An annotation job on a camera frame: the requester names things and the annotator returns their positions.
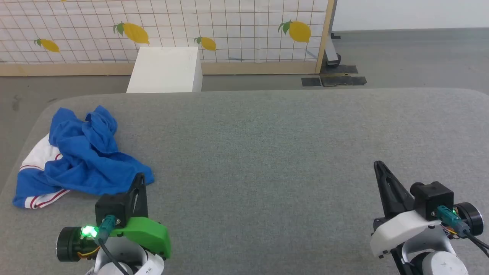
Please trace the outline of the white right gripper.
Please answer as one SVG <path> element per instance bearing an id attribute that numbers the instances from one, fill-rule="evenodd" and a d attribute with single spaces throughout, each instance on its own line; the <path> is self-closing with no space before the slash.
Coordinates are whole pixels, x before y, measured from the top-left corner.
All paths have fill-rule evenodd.
<path id="1" fill-rule="evenodd" d="M 372 235 L 372 254 L 378 257 L 399 245 L 402 245 L 402 258 L 428 249 L 444 252 L 445 232 L 441 221 L 427 221 L 413 210 L 414 198 L 383 161 L 374 162 L 374 172 L 384 217 L 390 220 L 380 225 Z"/>

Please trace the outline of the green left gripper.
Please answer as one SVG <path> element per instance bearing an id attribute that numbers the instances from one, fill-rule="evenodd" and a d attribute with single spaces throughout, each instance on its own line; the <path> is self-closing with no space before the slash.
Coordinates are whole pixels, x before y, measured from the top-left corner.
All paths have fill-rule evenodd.
<path id="1" fill-rule="evenodd" d="M 132 196 L 132 217 L 125 227 L 112 230 L 110 237 L 125 237 L 152 254 L 158 254 L 164 259 L 171 258 L 172 245 L 168 229 L 148 218 L 146 180 L 143 173 L 135 175 L 127 194 Z"/>

